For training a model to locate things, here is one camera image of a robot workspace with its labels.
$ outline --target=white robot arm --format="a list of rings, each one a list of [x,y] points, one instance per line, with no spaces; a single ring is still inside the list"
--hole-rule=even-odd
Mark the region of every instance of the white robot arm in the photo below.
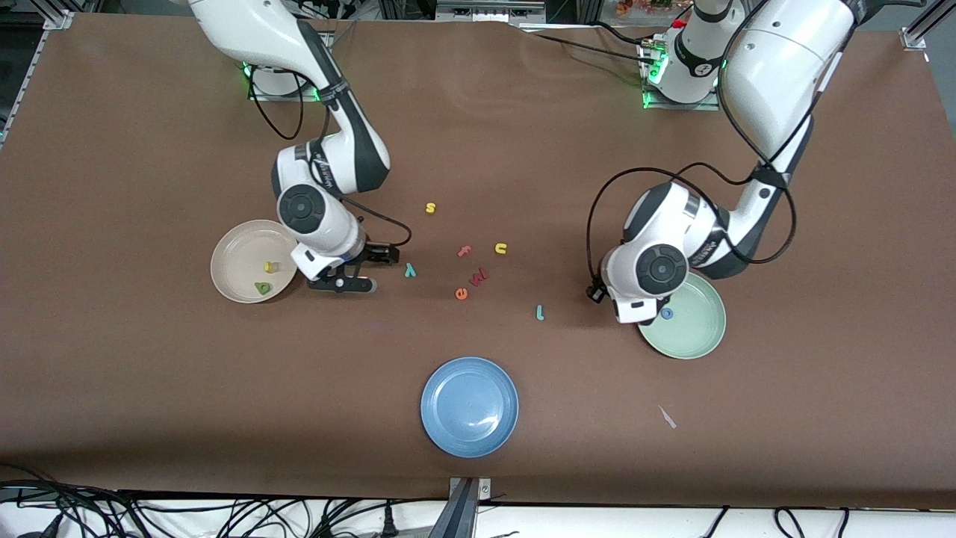
[[[761,5],[727,58],[722,80],[725,107],[762,156],[737,208],[712,207],[674,182],[645,192],[624,223],[624,241],[604,257],[599,279],[588,288],[593,300],[610,295],[620,323],[646,324],[691,268],[711,279],[747,268],[810,138],[813,118],[807,111],[815,94],[825,89],[841,46],[860,19],[842,0],[767,0]],[[726,29],[711,27],[720,37],[710,42],[726,46]],[[693,21],[685,29],[691,28]],[[677,78],[688,77],[685,65],[671,63],[667,70],[673,67]]]
[[[272,190],[279,220],[299,241],[293,260],[313,289],[370,292],[364,261],[398,262],[392,245],[366,241],[339,198],[381,186],[391,162],[321,37],[280,0],[188,0],[209,41],[227,56],[287,69],[307,78],[341,129],[279,152]],[[344,265],[355,267],[353,275]]]

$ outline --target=plate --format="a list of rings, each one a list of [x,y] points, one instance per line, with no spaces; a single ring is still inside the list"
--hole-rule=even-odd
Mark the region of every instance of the plate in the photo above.
[[[212,283],[227,299],[260,303],[279,294],[295,276],[295,238],[278,222],[251,220],[236,226],[212,251]],[[277,264],[267,273],[266,262]]]
[[[481,458],[501,448],[518,422],[518,391],[508,374],[481,357],[441,365],[422,392],[422,424],[439,448]]]
[[[690,273],[651,325],[638,325],[647,343],[668,357],[698,359],[717,348],[727,312],[709,282]]]

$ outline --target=table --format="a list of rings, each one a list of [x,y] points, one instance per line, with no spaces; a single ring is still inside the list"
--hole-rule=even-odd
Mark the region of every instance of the table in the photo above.
[[[81,13],[50,37],[0,152],[0,457],[114,488],[407,498],[491,476],[512,501],[956,504],[956,152],[923,56],[894,34],[854,38],[794,177],[793,247],[715,282],[728,333],[689,362],[585,297],[584,223],[624,168],[744,177],[754,158],[721,114],[644,110],[627,60],[504,24],[358,23],[336,56],[392,156],[360,200],[412,226],[418,276],[371,270],[367,297],[297,278],[245,305],[216,292],[209,256],[275,218],[287,143],[240,71],[190,18]],[[298,105],[267,111],[288,128]],[[320,105],[306,122],[299,142]],[[599,256],[660,181],[607,193]],[[428,375],[462,355],[502,366],[521,400],[478,460],[419,419]]]

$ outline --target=metal bracket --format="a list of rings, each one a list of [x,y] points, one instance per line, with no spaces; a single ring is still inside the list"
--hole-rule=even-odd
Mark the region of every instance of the metal bracket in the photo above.
[[[448,482],[448,496],[450,497],[452,493],[455,492],[455,486],[458,485],[458,482],[461,482],[463,479],[458,477],[453,477]],[[491,478],[479,478],[478,479],[478,500],[487,501],[491,498]]]
[[[73,24],[73,15],[72,11],[62,12],[61,16],[56,18],[48,18],[43,22],[43,30],[66,30],[70,28],[70,25]]]
[[[489,479],[451,479],[451,495],[428,538],[472,538],[478,519],[479,495],[489,495]]]
[[[919,38],[918,40],[916,40],[915,42],[914,42],[914,41],[910,41],[909,33],[907,32],[908,30],[909,30],[909,29],[906,28],[905,26],[900,29],[900,42],[902,43],[902,47],[903,47],[904,49],[906,49],[907,51],[923,51],[923,50],[925,50],[925,49],[926,49],[926,40],[923,39],[922,37],[920,37],[920,38]]]

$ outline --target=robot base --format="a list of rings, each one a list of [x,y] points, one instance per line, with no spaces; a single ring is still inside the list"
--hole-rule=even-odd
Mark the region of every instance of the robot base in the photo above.
[[[666,108],[670,110],[720,110],[716,90],[711,90],[702,101],[686,103],[666,98],[661,90],[646,79],[642,82],[644,108]]]

